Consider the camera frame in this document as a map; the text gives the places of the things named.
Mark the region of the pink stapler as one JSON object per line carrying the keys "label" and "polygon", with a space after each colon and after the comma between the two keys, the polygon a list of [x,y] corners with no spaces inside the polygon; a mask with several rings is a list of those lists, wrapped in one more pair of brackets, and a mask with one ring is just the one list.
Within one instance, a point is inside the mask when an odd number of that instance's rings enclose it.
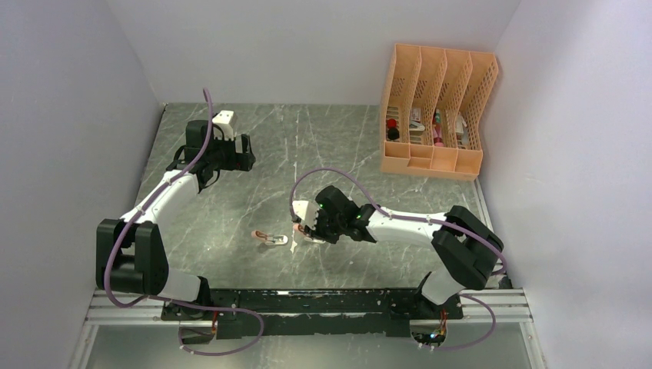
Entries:
{"label": "pink stapler", "polygon": [[288,243],[288,236],[284,234],[269,234],[263,231],[252,231],[251,236],[267,246],[282,246]]}
{"label": "pink stapler", "polygon": [[317,238],[311,238],[306,232],[304,227],[301,224],[293,224],[293,231],[299,235],[299,237],[306,242],[310,242],[313,244],[324,244],[325,241],[317,239]]}

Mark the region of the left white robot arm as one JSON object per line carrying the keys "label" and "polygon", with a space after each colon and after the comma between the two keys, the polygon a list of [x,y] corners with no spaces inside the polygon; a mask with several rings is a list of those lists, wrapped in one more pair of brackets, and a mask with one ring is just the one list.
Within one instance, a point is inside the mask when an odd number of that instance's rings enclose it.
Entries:
{"label": "left white robot arm", "polygon": [[256,161],[247,134],[236,135],[228,123],[190,121],[185,144],[177,149],[162,180],[119,219],[105,219],[96,230],[98,288],[182,301],[195,320],[213,308],[208,281],[169,266],[162,235],[176,211],[220,177],[222,171],[250,171]]}

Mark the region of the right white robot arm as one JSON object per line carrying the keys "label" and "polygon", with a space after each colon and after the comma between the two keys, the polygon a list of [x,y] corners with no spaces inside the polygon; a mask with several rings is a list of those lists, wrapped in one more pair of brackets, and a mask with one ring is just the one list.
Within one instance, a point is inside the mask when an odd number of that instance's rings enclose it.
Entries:
{"label": "right white robot arm", "polygon": [[358,205],[329,185],[313,202],[293,200],[295,230],[313,240],[336,244],[341,237],[377,243],[401,242],[434,249],[442,265],[429,271],[418,287],[414,306],[420,316],[433,318],[453,295],[487,287],[499,254],[500,238],[467,208],[418,214]]}

